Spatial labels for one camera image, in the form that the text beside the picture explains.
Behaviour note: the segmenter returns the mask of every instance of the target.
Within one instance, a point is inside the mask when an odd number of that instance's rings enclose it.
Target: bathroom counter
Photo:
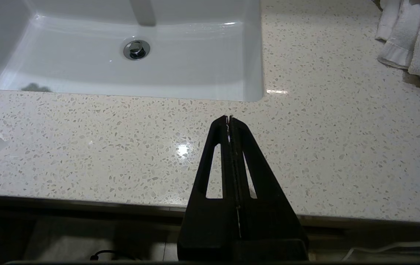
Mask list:
[[[377,62],[380,14],[367,0],[262,0],[258,102],[0,91],[0,195],[185,207],[226,114],[296,213],[420,222],[420,82]]]

